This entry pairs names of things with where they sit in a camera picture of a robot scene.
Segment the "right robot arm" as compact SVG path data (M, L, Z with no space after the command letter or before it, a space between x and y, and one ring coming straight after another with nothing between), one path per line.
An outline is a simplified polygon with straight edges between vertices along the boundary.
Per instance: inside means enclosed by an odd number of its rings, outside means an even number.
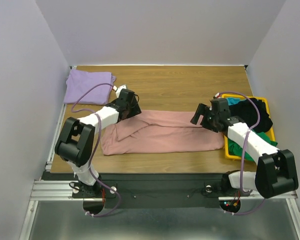
M243 193L257 191L269 199L299 188L295 157L290 150L267 143L242 118L231 115L225 98L214 98L210 103L200 103L190 122L224 134L242 148L243 154L249 154L257 166L255 172L240 169L225 173L220 182L223 194L232 195L239 189Z

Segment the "pink t-shirt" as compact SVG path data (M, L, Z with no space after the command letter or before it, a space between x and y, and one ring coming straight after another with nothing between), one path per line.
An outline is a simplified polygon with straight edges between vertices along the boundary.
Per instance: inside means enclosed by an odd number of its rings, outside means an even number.
M105 128L104 155L214 151L224 147L222 133L192 124L194 112L143 110Z

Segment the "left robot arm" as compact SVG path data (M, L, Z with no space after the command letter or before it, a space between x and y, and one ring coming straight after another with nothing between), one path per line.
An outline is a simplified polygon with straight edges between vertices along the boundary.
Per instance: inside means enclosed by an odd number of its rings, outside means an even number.
M55 144L54 152L71 166L78 183L70 187L77 193L98 197L104 187L101 177L92 166L92 158L101 140L104 128L139 115L139 96L125 85L116 90L116 99L100 110L88 110L91 114L65 120Z

